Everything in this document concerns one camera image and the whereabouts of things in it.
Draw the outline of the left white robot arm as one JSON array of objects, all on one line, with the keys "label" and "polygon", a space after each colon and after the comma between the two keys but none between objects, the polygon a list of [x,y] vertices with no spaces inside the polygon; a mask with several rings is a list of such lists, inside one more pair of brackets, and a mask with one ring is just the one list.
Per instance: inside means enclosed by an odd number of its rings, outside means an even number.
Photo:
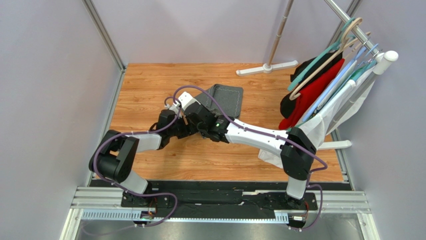
[{"label": "left white robot arm", "polygon": [[102,180],[121,188],[128,197],[150,202],[160,196],[152,192],[152,184],[132,168],[137,153],[156,151],[169,144],[171,138],[186,138],[198,132],[197,126],[179,111],[162,110],[158,121],[147,131],[119,132],[108,130],[92,155],[88,168]]}]

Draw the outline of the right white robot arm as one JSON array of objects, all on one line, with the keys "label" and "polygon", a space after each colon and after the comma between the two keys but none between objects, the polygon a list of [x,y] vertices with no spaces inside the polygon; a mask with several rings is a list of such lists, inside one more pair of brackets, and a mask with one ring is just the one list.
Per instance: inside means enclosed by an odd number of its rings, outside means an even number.
[{"label": "right white robot arm", "polygon": [[290,131],[270,130],[246,124],[232,117],[215,115],[197,101],[183,105],[191,126],[213,142],[255,147],[280,158],[288,175],[285,200],[289,206],[304,204],[308,175],[317,147],[295,127]]}]

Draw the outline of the grey felt napkin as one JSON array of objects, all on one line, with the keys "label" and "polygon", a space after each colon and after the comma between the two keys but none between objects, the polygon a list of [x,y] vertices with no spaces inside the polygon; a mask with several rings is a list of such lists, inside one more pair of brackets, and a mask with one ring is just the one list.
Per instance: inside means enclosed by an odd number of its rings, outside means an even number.
[{"label": "grey felt napkin", "polygon": [[[215,84],[206,91],[217,101],[226,115],[236,119],[240,117],[244,93],[242,87]],[[200,93],[194,98],[215,114],[222,114],[216,103],[204,93]]]}]

